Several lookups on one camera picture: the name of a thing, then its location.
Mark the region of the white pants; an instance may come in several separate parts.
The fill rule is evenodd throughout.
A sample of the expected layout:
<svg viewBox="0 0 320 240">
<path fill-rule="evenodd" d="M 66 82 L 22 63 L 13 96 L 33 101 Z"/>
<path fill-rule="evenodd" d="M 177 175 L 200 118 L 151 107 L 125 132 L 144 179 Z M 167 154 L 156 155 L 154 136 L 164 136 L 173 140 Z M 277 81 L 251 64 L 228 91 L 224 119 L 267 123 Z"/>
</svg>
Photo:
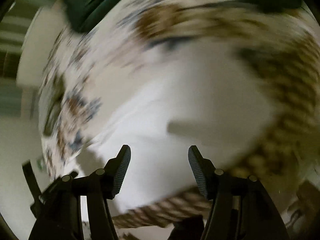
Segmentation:
<svg viewBox="0 0 320 240">
<path fill-rule="evenodd" d="M 195 185 L 187 159 L 196 145 L 218 167 L 249 148 L 274 107 L 227 44 L 182 47 L 111 116 L 90 146 L 103 163 L 123 145 L 131 161 L 115 198 L 120 213 Z"/>
</svg>

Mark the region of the white headboard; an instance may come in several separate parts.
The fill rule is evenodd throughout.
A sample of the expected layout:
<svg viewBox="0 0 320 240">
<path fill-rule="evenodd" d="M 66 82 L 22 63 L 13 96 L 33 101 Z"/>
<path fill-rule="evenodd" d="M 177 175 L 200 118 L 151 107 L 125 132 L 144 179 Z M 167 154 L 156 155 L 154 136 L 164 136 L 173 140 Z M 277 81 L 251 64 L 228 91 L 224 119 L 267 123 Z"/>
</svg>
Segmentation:
<svg viewBox="0 0 320 240">
<path fill-rule="evenodd" d="M 41 7 L 37 11 L 24 38 L 16 77 L 18 87 L 39 88 L 50 51 L 65 26 L 62 10 Z"/>
</svg>

